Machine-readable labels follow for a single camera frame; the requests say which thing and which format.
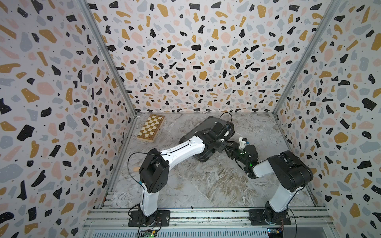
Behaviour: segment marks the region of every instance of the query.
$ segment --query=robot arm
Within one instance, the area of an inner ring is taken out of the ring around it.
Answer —
[[[274,196],[266,203],[263,218],[269,224],[279,221],[287,212],[294,195],[312,180],[312,171],[290,151],[258,163],[255,147],[249,145],[245,138],[240,138],[239,143],[227,141],[233,134],[232,125],[216,122],[212,128],[196,132],[189,140],[173,148],[160,152],[150,150],[139,169],[143,186],[139,207],[143,214],[142,223],[148,226],[155,220],[159,191],[167,184],[169,170],[191,156],[204,153],[209,155],[223,150],[231,159],[242,162],[243,170],[252,179],[276,174],[280,184]]]
[[[269,224],[277,223],[286,215],[295,194],[313,179],[312,171],[289,150],[257,164],[253,172],[256,177],[275,173],[280,182],[274,196],[265,205],[263,218]]]
[[[205,144],[198,136],[193,136],[190,141],[175,147],[158,152],[152,149],[139,169],[140,180],[143,185],[143,196],[140,209],[143,211],[144,224],[151,224],[156,217],[157,200],[159,191],[167,184],[168,172],[178,163],[187,158],[202,153]]]
[[[143,224],[151,224],[157,213],[159,191],[167,184],[168,173],[175,165],[187,158],[203,153],[216,151],[226,145],[225,139],[230,138],[234,130],[226,124],[216,122],[208,129],[196,132],[189,140],[167,150],[152,149],[139,169],[140,181],[143,186],[143,196],[140,210],[143,213]]]

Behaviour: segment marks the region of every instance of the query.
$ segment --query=black mounting plate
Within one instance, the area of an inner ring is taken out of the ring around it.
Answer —
[[[140,227],[152,227],[153,225],[155,225],[155,222],[153,222],[152,224],[150,224],[148,226],[145,226],[143,223],[141,223],[142,214],[141,214],[141,211],[139,211],[139,210],[132,211],[130,218],[132,218],[132,219],[130,219],[128,221],[129,227],[139,227],[140,224],[141,224]],[[170,210],[158,210],[157,211],[157,215],[156,215],[157,224],[155,225],[155,227],[157,227],[157,228],[160,227],[160,219],[158,219],[158,218],[161,219],[161,226],[162,227],[169,226],[169,219],[171,218],[171,211]]]
[[[251,225],[264,225],[264,226],[269,225],[263,218],[263,211],[264,211],[264,209],[251,209],[251,210],[249,210]],[[283,224],[284,225],[291,225],[291,220],[290,220],[290,218],[287,218],[286,215],[287,215],[287,213],[282,217]],[[277,222],[276,224],[273,224],[273,225],[282,225],[282,222],[280,221],[280,222]]]

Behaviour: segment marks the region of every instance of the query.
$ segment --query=terrazzo wallpaper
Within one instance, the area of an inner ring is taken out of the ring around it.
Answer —
[[[343,238],[381,237],[381,1],[342,1],[276,118]]]
[[[138,112],[269,112],[330,0],[88,3]]]
[[[0,236],[79,237],[129,112],[76,2],[0,8]]]

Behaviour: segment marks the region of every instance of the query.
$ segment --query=black cable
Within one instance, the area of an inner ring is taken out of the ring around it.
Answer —
[[[234,160],[235,160],[236,164],[237,164],[243,171],[245,171],[245,170],[238,164],[237,159],[234,159]]]
[[[139,206],[139,205],[140,205],[140,203],[138,203],[138,204],[136,204],[135,206],[131,207],[130,210],[128,211],[128,216],[131,216],[130,211],[131,211],[132,209],[134,209],[135,207]]]
[[[161,219],[160,217],[158,217],[158,218],[160,219],[160,228],[159,228],[157,231],[161,230],[161,228],[162,228],[162,226],[163,226],[163,221],[162,221],[162,219]]]
[[[294,163],[294,161],[293,160],[291,160],[291,162],[294,164],[294,166],[297,168],[297,166],[296,166],[296,164]],[[306,180],[305,180],[305,178],[304,178],[304,175],[303,175],[303,173],[300,171],[300,169],[298,169],[298,171],[299,171],[299,173],[300,173],[300,175],[302,176],[302,178],[303,178],[303,183],[304,183],[304,186],[303,186],[303,188],[302,189],[300,189],[299,191],[301,191],[301,190],[303,190],[305,187],[306,187]]]
[[[233,120],[233,116],[230,114],[230,112],[224,112],[224,113],[222,113],[221,116],[218,118],[218,121],[217,121],[217,122],[219,122],[220,118],[221,118],[222,115],[224,115],[225,113],[228,113],[228,114],[230,115],[230,117],[231,117],[231,119],[230,119],[230,124],[229,124],[229,126],[230,126],[230,125],[232,124],[232,120]]]
[[[140,233],[140,226],[142,225],[142,220],[143,220],[143,211],[142,211],[142,218],[140,219],[140,224],[139,224],[138,233],[136,234],[136,237],[140,237],[139,233]]]
[[[184,145],[183,147],[178,148],[177,150],[169,151],[169,153],[173,153],[173,152],[176,152],[176,151],[178,151],[178,150],[181,150],[181,149],[184,148],[185,146],[187,146],[187,145]]]
[[[290,209],[290,211],[291,211],[292,215],[294,216],[294,220],[295,220],[295,236],[294,236],[294,238],[296,238],[296,234],[298,233],[298,225],[296,224],[296,218],[295,218],[294,212],[291,209]]]
[[[129,156],[129,158],[128,158],[128,160],[127,160],[127,170],[128,170],[128,174],[130,175],[130,177],[131,177],[137,184],[139,184],[140,187],[142,187],[142,188],[144,189],[143,185],[141,185],[136,179],[134,179],[134,177],[132,177],[132,175],[131,175],[131,173],[130,173],[130,167],[129,167],[130,158],[131,158],[131,156],[133,156],[134,154],[145,154],[145,155],[157,155],[157,154],[150,154],[150,153],[143,153],[143,152],[134,152],[134,153],[132,153],[132,154]]]

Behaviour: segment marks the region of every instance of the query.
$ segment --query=wooden block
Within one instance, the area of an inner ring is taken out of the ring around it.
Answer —
[[[137,138],[142,141],[154,142],[160,127],[164,122],[165,116],[151,114],[138,133]]]

